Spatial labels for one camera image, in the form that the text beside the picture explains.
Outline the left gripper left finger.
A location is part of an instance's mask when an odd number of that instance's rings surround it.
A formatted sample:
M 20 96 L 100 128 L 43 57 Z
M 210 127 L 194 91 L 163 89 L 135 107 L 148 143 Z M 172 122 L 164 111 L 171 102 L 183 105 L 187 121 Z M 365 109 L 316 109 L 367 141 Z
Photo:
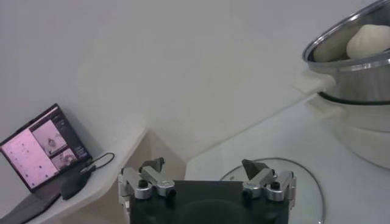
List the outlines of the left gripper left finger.
M 147 200 L 154 192 L 164 198 L 176 195 L 176 186 L 173 180 L 163 174 L 165 159 L 145 161 L 138 170 L 124 167 L 118 174 L 119 202 L 125 214 L 130 214 L 131 199 Z

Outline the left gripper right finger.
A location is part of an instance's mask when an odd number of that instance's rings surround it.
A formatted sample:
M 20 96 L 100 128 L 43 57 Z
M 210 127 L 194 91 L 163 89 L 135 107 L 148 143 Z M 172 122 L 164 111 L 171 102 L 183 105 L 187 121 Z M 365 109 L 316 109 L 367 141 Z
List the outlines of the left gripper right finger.
M 243 182 L 242 196 L 245 201 L 265 197 L 269 201 L 288 201 L 289 207 L 296 205 L 296 176 L 294 172 L 283 170 L 277 173 L 265 163 L 248 159 L 241 161 L 248 181 Z

